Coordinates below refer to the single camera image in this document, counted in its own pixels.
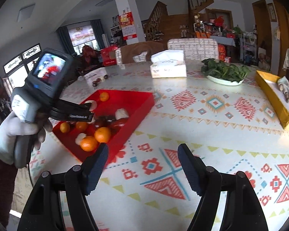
calendar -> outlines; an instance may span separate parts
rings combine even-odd
[[[132,12],[128,12],[126,14],[119,16],[119,22],[120,22],[124,40],[137,37],[136,27],[134,24]]]

round table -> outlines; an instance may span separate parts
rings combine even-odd
[[[110,78],[97,88],[78,80],[62,99],[80,103],[96,89],[152,92],[155,105],[102,173],[87,201],[100,230],[187,230],[200,198],[177,158],[186,143],[195,156],[219,172],[244,171],[255,189],[270,231],[289,216],[289,132],[254,80],[240,86],[207,80],[199,61],[187,61],[187,78],[152,79],[150,63],[107,67]],[[53,133],[29,164],[36,182],[44,170],[66,172],[80,164]],[[212,230],[219,230],[225,207],[222,192]],[[73,230],[61,193],[67,230]]]

blue curtain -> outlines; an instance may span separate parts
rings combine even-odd
[[[99,45],[99,48],[104,49],[105,45],[104,45],[103,38],[102,38],[102,34],[104,34],[104,30],[103,30],[101,20],[100,19],[93,20],[93,21],[90,21],[90,23],[91,23],[97,44]]]
[[[75,51],[74,51],[67,27],[63,26],[63,27],[58,28],[57,34],[58,34],[58,37],[60,39],[60,42],[63,46],[65,53],[68,53],[70,55],[74,54]]]

red tray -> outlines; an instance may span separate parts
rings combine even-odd
[[[109,93],[109,100],[101,102],[99,95],[102,92]],[[107,143],[109,147],[109,157],[106,164],[114,160],[116,154],[123,148],[124,143],[128,140],[131,134],[135,131],[138,125],[146,117],[148,112],[154,106],[154,98],[152,93],[137,92],[137,91],[123,91],[123,90],[97,90],[90,95],[82,103],[87,100],[95,100],[97,108],[94,110],[94,116],[114,115],[117,109],[125,108],[129,113],[129,118],[126,124],[112,136]],[[81,162],[88,156],[91,156],[95,151],[86,152],[75,143],[76,137],[81,133],[73,128],[69,133],[64,134],[60,131],[59,122],[53,130],[53,133],[58,137],[61,143]],[[93,136],[95,132],[94,126],[90,124],[85,131],[88,136]]]

window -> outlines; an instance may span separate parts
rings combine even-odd
[[[33,61],[31,61],[31,62],[29,62],[29,63],[27,64],[29,71],[31,71],[31,70],[33,69],[33,67],[34,67],[34,65],[36,64],[36,61],[37,61],[38,59],[39,59],[39,58],[36,58],[35,60],[33,60]]]
[[[25,79],[27,78],[28,73],[25,66],[21,66],[13,74],[11,74],[8,79],[11,83],[12,88],[22,87],[25,85]]]
[[[40,53],[41,47],[36,44],[3,66],[6,75],[2,81],[9,96],[11,96],[14,88],[25,85],[25,79],[39,59]]]
[[[20,62],[22,61],[22,59],[20,58],[20,56],[15,57],[13,60],[11,60],[10,62],[8,62],[6,65],[4,65],[4,71],[7,74],[8,72],[10,72],[13,68],[15,68]]]
[[[22,57],[24,59],[28,59],[30,58],[31,56],[33,56],[34,54],[40,52],[41,49],[40,49],[40,46],[39,45],[36,45],[34,46],[33,48],[30,48],[29,50],[25,51],[23,54],[22,54]]]
[[[88,45],[93,49],[99,49],[99,45],[95,39],[91,25],[73,28],[68,32],[74,50],[78,55],[82,53],[82,47],[85,45]]]

